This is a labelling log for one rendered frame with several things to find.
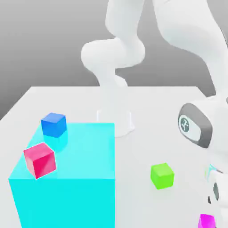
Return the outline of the small magenta cube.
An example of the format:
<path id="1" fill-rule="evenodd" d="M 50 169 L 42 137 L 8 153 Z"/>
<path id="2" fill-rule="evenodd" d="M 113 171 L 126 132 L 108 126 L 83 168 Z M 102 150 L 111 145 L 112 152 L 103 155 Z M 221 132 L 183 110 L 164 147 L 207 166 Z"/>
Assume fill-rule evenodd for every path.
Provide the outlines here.
<path id="1" fill-rule="evenodd" d="M 216 228 L 214 216 L 208 214 L 200 214 L 197 228 Z"/>

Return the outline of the small red cube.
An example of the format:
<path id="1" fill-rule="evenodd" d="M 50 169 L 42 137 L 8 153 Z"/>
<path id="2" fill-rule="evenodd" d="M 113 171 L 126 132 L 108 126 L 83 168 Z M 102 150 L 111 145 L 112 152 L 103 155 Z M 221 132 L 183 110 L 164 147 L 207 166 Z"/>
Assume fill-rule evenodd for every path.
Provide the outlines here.
<path id="1" fill-rule="evenodd" d="M 44 142 L 24 150 L 26 167 L 35 179 L 57 169 L 55 153 Z"/>

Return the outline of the small blue cube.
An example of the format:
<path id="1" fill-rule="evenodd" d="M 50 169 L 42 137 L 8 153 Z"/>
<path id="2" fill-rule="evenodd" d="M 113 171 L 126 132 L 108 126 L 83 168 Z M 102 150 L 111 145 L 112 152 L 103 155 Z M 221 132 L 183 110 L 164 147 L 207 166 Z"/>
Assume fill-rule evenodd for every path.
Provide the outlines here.
<path id="1" fill-rule="evenodd" d="M 41 119 L 43 135 L 59 138 L 66 130 L 66 117 L 63 114 L 49 113 Z"/>

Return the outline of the large cyan box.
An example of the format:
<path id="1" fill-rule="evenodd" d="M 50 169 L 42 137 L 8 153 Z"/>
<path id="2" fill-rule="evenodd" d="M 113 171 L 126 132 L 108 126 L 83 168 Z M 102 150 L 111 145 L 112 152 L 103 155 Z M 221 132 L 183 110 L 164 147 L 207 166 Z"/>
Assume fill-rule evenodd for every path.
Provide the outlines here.
<path id="1" fill-rule="evenodd" d="M 21 156 L 9 176 L 22 228 L 115 228 L 112 123 L 68 123 L 55 171 L 35 179 Z"/>

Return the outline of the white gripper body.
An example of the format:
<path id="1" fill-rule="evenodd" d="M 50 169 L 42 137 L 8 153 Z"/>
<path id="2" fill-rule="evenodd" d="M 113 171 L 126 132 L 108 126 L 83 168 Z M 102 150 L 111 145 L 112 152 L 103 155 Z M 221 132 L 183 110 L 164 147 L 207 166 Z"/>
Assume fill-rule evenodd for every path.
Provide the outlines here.
<path id="1" fill-rule="evenodd" d="M 215 217 L 216 228 L 228 228 L 228 208 L 219 208 Z"/>

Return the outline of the small green cube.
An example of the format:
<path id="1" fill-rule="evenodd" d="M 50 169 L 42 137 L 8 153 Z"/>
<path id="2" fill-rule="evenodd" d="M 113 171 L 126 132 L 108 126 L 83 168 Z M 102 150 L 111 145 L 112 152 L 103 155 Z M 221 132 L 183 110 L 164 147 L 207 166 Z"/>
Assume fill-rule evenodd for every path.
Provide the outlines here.
<path id="1" fill-rule="evenodd" d="M 167 163 L 151 166 L 151 181 L 156 189 L 164 189 L 173 186 L 174 172 Z"/>

